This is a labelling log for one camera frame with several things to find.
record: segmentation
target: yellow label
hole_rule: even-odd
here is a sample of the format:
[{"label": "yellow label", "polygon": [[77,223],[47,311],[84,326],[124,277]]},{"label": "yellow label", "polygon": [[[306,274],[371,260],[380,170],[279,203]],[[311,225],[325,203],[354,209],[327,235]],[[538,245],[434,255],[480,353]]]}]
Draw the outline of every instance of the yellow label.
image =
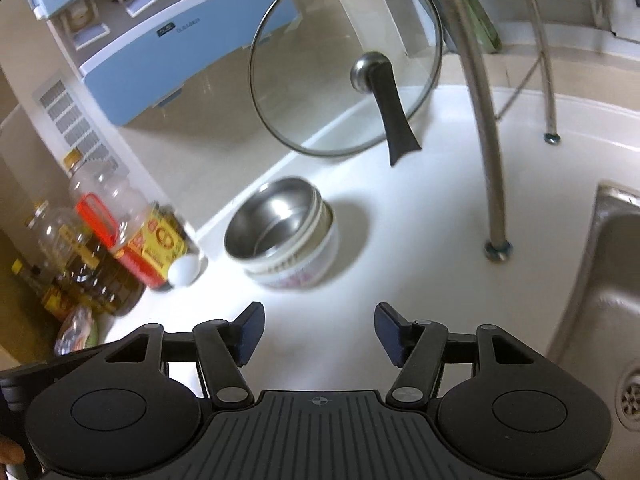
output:
[{"label": "yellow label", "polygon": [[73,252],[82,258],[82,261],[87,267],[93,270],[98,267],[100,260],[89,249],[87,249],[85,245],[78,241],[68,225],[61,225],[60,229],[58,229],[58,234],[66,243],[69,244]]},{"label": "yellow label", "polygon": [[127,247],[144,258],[165,280],[171,264],[187,252],[184,239],[157,209],[149,214]]},{"label": "yellow label", "polygon": [[54,285],[45,292],[42,304],[59,321],[64,321],[74,307],[68,296]]},{"label": "yellow label", "polygon": [[11,266],[11,272],[14,273],[17,276],[18,272],[20,272],[23,267],[24,267],[24,265],[22,264],[22,262],[20,260],[15,260],[14,264]]}]

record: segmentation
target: white countertop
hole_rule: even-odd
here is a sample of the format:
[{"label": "white countertop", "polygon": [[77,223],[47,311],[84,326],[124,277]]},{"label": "white countertop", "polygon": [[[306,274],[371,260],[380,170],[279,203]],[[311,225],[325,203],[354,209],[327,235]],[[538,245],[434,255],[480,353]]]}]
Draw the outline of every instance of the white countertop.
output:
[{"label": "white countertop", "polygon": [[[497,90],[497,106],[508,95]],[[340,226],[338,259],[311,290],[273,291],[249,280],[224,254],[222,238],[246,190],[199,233],[209,265],[188,288],[148,291],[106,336],[146,322],[168,332],[233,319],[251,301],[266,310],[264,336],[242,369],[261,389],[343,390],[391,386],[392,366],[373,330],[389,302],[409,320],[451,332],[501,326],[536,350],[551,342],[572,290],[600,181],[640,189],[640,114],[575,98],[558,99],[562,145],[543,142],[542,97],[524,92],[501,124],[508,238],[506,264],[485,259],[488,233],[478,135],[466,87],[444,86],[412,121],[421,152],[388,164],[385,144],[342,161],[289,155],[260,183],[296,174],[318,186]],[[198,392],[191,365],[172,376]],[[468,375],[457,365],[444,388]]]}]

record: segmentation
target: cooking oil bottle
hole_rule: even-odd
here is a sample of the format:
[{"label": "cooking oil bottle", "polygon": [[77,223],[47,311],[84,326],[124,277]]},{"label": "cooking oil bottle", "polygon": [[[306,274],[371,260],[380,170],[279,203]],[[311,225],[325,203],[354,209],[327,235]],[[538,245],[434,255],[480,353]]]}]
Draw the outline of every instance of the cooking oil bottle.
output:
[{"label": "cooking oil bottle", "polygon": [[126,314],[144,285],[121,266],[71,208],[39,203],[27,220],[38,245],[60,272],[62,285],[80,288],[110,314]]},{"label": "cooking oil bottle", "polygon": [[11,272],[29,285],[29,288],[36,293],[42,306],[60,323],[78,306],[57,283],[41,281],[33,268],[28,269],[20,258],[14,261]]},{"label": "cooking oil bottle", "polygon": [[76,149],[64,164],[71,172],[69,193],[75,210],[103,247],[145,285],[171,288],[169,269],[187,256],[189,247],[159,207],[106,160],[83,163]]}]

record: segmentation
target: metal rod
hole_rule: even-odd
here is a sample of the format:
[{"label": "metal rod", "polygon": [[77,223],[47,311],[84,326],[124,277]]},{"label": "metal rod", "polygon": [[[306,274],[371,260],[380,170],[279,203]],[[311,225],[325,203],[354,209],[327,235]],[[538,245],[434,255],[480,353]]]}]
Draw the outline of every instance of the metal rod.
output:
[{"label": "metal rod", "polygon": [[527,72],[527,75],[524,76],[524,79],[518,85],[518,87],[513,91],[513,94],[510,95],[509,99],[507,100],[507,102],[505,102],[504,106],[502,107],[502,110],[500,110],[497,113],[497,115],[495,116],[495,120],[496,121],[501,121],[502,118],[504,117],[505,113],[507,113],[509,111],[509,108],[511,108],[511,106],[514,104],[514,102],[516,102],[516,99],[520,95],[520,92],[522,92],[524,90],[524,87],[529,82],[529,79],[531,79],[531,76],[533,76],[533,73],[538,68],[538,65],[540,64],[540,60],[541,59],[542,59],[542,56],[540,56],[540,54],[538,54],[538,58],[536,59],[536,62],[531,66],[531,68],[529,68],[529,71]]},{"label": "metal rod", "polygon": [[511,245],[506,238],[502,157],[489,78],[464,0],[440,1],[460,54],[478,126],[489,206],[489,241],[485,251],[489,259],[502,262],[508,259]]},{"label": "metal rod", "polygon": [[529,13],[529,19],[533,25],[533,33],[536,37],[536,45],[542,58],[542,93],[545,97],[545,114],[546,114],[546,133],[545,140],[553,140],[550,144],[559,144],[560,137],[558,136],[556,118],[556,98],[554,95],[554,80],[551,69],[551,58],[549,56],[549,46],[546,40],[545,26],[542,23],[540,17],[540,8],[538,7],[538,0],[525,0],[527,4],[527,12]]}]

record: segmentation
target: circular button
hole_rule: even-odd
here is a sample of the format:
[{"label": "circular button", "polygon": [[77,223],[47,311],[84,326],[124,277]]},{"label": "circular button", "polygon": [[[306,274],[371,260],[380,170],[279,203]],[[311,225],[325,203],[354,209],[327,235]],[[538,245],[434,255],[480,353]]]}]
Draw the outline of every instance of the circular button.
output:
[{"label": "circular button", "polygon": [[80,397],[71,416],[88,430],[115,431],[132,426],[146,412],[146,400],[129,390],[108,388]]},{"label": "circular button", "polygon": [[501,395],[492,406],[495,418],[524,433],[543,433],[560,426],[566,407],[557,397],[535,390],[517,390]]},{"label": "circular button", "polygon": [[418,402],[422,399],[423,394],[418,388],[412,388],[410,386],[403,386],[402,388],[396,388],[391,393],[391,396],[398,402]]},{"label": "circular button", "polygon": [[249,396],[247,390],[244,388],[238,388],[236,386],[228,386],[226,388],[222,388],[218,393],[216,393],[216,397],[222,402],[242,402]]}]

